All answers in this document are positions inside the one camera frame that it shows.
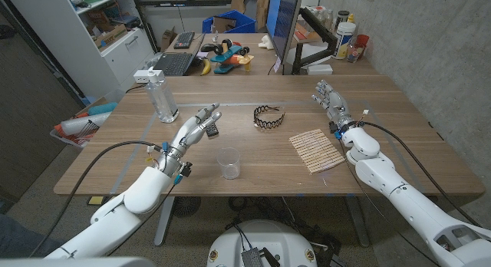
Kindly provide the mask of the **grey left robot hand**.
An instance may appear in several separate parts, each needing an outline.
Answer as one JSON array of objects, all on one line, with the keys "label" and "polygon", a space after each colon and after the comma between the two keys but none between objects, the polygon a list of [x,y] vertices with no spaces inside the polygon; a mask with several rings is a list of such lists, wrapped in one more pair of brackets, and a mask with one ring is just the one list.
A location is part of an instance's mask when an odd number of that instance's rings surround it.
[{"label": "grey left robot hand", "polygon": [[163,143],[162,155],[158,159],[158,170],[168,177],[173,176],[180,168],[180,160],[187,150],[198,143],[205,132],[210,130],[222,116],[221,112],[214,112],[218,107],[219,103],[214,103],[202,108],[182,125],[169,143]]}]

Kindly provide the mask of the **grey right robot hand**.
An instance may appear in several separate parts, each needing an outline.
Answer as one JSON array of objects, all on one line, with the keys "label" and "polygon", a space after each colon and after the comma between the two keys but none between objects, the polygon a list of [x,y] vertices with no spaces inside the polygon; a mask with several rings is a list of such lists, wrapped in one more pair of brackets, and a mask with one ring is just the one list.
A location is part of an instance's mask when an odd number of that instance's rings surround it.
[{"label": "grey right robot hand", "polygon": [[312,95],[311,97],[326,110],[331,120],[329,124],[331,133],[343,134],[354,125],[355,121],[350,115],[348,103],[330,84],[321,80],[317,83],[315,90],[318,96]]}]

